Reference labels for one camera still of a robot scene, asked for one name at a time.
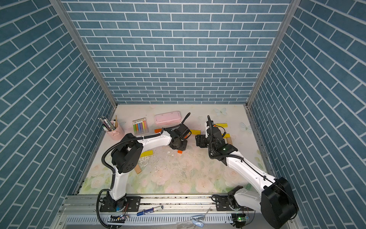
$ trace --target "pink pencil box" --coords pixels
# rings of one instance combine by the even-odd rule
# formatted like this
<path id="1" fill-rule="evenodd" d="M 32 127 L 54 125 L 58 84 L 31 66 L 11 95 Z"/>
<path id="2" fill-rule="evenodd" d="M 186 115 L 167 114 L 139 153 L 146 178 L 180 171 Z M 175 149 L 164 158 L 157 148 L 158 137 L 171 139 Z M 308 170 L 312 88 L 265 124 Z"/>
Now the pink pencil box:
<path id="1" fill-rule="evenodd" d="M 180 122 L 182 117 L 180 116 L 179 111 L 168 112 L 164 114 L 155 115 L 155 124 L 156 125 L 167 125 L 171 123 Z"/>

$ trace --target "metal corner post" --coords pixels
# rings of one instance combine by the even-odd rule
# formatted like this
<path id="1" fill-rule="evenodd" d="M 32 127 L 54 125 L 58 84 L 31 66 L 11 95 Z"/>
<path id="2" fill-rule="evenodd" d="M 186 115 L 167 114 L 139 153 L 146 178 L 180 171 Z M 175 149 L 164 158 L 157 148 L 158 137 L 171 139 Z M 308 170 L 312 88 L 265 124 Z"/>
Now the metal corner post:
<path id="1" fill-rule="evenodd" d="M 91 71 L 93 72 L 95 78 L 98 80 L 100 86 L 102 87 L 104 93 L 107 95 L 109 101 L 113 105 L 114 108 L 117 107 L 117 101 L 115 100 L 114 96 L 112 95 L 111 91 L 109 90 L 107 84 L 105 83 L 102 74 L 100 73 L 97 65 L 95 64 L 93 58 L 91 57 L 87 47 L 85 46 L 83 40 L 81 39 L 78 31 L 74 23 L 72 22 L 69 14 L 66 12 L 64 5 L 62 4 L 61 0 L 50 0 L 53 8 L 55 9 L 56 13 L 60 17 L 62 23 L 66 27 L 67 31 L 69 32 L 71 38 L 75 42 L 77 48 L 79 49 L 81 55 L 83 55 L 86 63 L 90 67 Z"/>
<path id="2" fill-rule="evenodd" d="M 258 75 L 258 78 L 253 86 L 253 90 L 252 93 L 250 94 L 249 98 L 248 98 L 248 102 L 247 102 L 247 107 L 250 107 L 251 104 L 254 101 L 255 96 L 257 95 L 257 92 L 259 90 L 259 87 L 261 86 L 264 77 L 266 76 L 266 73 L 269 69 L 269 66 L 272 63 L 273 58 L 275 57 L 275 54 L 277 52 L 278 47 L 281 44 L 281 41 L 283 39 L 283 37 L 285 36 L 285 33 L 287 31 L 287 28 L 292 20 L 292 17 L 294 16 L 297 7 L 299 6 L 301 0 L 292 0 L 290 5 L 287 8 L 285 17 L 283 18 L 283 21 L 280 25 L 280 28 L 278 29 L 277 35 L 273 41 L 273 44 L 268 52 L 268 56 L 263 64 L 263 67 L 261 69 L 261 72 Z"/>

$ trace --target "pink pencil holder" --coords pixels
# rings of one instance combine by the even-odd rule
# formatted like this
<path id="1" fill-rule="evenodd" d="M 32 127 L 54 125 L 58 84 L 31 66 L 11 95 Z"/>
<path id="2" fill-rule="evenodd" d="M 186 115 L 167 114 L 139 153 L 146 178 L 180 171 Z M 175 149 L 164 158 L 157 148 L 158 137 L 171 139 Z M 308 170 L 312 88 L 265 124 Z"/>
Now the pink pencil holder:
<path id="1" fill-rule="evenodd" d="M 106 131 L 106 133 L 115 141 L 120 141 L 124 137 L 124 131 L 118 123 L 118 127 L 113 131 Z"/>

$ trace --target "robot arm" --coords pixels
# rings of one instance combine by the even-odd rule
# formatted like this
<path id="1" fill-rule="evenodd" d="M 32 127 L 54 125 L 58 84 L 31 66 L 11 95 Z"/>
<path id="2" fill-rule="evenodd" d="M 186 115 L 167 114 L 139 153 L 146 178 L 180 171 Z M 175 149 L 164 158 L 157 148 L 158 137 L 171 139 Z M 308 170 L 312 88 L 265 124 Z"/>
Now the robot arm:
<path id="1" fill-rule="evenodd" d="M 186 149 L 187 138 L 190 137 L 188 134 L 192 132 L 183 123 L 190 114 L 186 115 L 181 124 L 162 128 L 156 136 L 135 137 L 128 133 L 123 137 L 120 141 L 122 144 L 116 146 L 111 153 L 115 176 L 109 195 L 115 203 L 124 199 L 128 174 L 136 167 L 142 152 L 164 145 L 182 151 Z"/>
<path id="2" fill-rule="evenodd" d="M 231 144 L 226 144 L 219 128 L 214 126 L 208 116 L 206 134 L 196 135 L 196 145 L 208 148 L 209 157 L 223 162 L 249 181 L 258 193 L 250 192 L 237 186 L 228 193 L 227 202 L 233 210 L 243 206 L 260 211 L 267 222 L 274 228 L 282 227 L 299 208 L 288 181 L 275 178 L 249 162 Z"/>

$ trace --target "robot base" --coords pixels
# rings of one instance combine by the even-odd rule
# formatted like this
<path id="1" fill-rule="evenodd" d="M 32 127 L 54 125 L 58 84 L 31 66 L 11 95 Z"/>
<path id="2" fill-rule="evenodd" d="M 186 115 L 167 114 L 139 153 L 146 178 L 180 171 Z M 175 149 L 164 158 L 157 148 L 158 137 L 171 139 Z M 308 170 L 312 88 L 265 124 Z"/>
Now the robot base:
<path id="1" fill-rule="evenodd" d="M 124 206 L 127 206 L 128 212 L 138 212 L 140 206 L 140 196 L 124 196 L 121 199 L 115 201 L 107 193 L 107 196 L 101 200 L 100 212 L 120 212 L 124 211 Z"/>

